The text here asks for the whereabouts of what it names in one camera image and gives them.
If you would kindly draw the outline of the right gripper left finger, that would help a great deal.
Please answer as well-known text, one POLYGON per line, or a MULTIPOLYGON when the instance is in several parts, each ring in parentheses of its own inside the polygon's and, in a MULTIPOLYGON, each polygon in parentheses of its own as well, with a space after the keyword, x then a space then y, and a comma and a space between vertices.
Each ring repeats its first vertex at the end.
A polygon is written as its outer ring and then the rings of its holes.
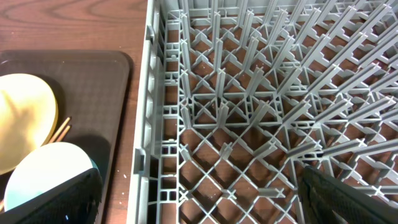
POLYGON ((1 223, 94 223, 102 179, 91 168, 22 205, 1 214, 1 223))

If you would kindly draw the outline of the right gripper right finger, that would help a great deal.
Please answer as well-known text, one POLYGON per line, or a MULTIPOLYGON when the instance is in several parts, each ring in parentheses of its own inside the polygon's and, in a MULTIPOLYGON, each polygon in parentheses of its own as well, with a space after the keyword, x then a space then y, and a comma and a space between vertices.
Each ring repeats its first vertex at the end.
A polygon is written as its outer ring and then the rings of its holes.
POLYGON ((307 223, 397 223, 397 205, 372 198, 396 192, 396 186, 352 187, 312 166, 298 185, 307 223))

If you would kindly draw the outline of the blue bowl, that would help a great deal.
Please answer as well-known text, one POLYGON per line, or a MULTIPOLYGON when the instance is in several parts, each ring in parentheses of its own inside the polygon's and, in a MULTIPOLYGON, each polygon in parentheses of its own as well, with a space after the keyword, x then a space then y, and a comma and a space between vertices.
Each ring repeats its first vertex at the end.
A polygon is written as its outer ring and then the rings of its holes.
POLYGON ((28 154, 15 168, 6 185, 5 211, 98 166, 77 145, 69 142, 46 144, 28 154))

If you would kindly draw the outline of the grey dishwasher rack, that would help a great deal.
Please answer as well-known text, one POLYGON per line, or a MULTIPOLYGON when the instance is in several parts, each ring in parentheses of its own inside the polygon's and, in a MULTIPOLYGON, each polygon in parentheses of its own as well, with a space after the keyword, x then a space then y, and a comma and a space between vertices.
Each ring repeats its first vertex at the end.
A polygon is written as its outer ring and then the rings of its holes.
POLYGON ((396 1, 149 1, 128 223, 305 223, 314 166, 397 206, 396 1))

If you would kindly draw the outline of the lower wooden chopstick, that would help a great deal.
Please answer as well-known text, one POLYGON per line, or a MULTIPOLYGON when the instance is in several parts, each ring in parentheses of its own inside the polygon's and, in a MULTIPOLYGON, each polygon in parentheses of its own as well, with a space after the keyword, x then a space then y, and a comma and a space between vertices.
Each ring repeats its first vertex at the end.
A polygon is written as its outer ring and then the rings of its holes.
POLYGON ((67 133, 69 132, 71 126, 68 125, 58 136, 58 138, 56 139, 56 142, 60 142, 64 139, 64 137, 67 135, 67 133))

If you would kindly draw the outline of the wooden chopstick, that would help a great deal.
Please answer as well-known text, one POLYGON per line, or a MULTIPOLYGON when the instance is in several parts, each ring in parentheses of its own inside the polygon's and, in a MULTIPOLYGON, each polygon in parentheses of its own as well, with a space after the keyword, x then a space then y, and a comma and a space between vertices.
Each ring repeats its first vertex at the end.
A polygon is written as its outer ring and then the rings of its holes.
POLYGON ((50 138, 49 143, 56 142, 56 139, 60 135, 60 133, 69 125, 69 122, 71 120, 71 117, 68 117, 61 125, 60 127, 56 130, 56 132, 53 134, 53 136, 50 138))
POLYGON ((60 142, 64 139, 64 137, 67 135, 67 133, 69 132, 71 126, 68 125, 58 136, 58 138, 56 139, 56 142, 60 142))

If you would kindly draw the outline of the upper wooden chopstick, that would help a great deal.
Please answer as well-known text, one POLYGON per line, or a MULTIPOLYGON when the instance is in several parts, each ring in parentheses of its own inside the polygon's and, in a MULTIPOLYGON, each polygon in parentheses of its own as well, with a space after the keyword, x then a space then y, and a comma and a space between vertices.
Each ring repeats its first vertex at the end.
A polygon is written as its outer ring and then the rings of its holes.
POLYGON ((56 139, 60 135, 60 133, 69 125, 69 122, 71 120, 71 117, 68 117, 61 125, 60 127, 56 130, 56 132, 53 134, 53 136, 50 138, 49 143, 56 142, 56 139))

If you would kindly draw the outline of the yellow plate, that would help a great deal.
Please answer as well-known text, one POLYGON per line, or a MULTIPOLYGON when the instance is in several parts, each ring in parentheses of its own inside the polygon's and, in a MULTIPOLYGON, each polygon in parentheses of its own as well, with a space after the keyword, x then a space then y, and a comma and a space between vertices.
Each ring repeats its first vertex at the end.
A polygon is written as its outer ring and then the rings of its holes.
POLYGON ((47 143, 58 120, 50 85, 26 73, 1 76, 1 174, 47 143))

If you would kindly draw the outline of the brown serving tray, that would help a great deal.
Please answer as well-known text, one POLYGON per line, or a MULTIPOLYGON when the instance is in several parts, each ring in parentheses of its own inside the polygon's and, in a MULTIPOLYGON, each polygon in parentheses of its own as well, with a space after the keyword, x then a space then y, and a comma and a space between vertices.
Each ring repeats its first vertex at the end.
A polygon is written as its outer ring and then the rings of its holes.
POLYGON ((64 140, 81 147, 93 159, 103 181, 96 223, 103 221, 130 68, 130 58, 118 51, 1 52, 1 75, 28 73, 42 78, 57 99, 58 121, 72 119, 64 140))

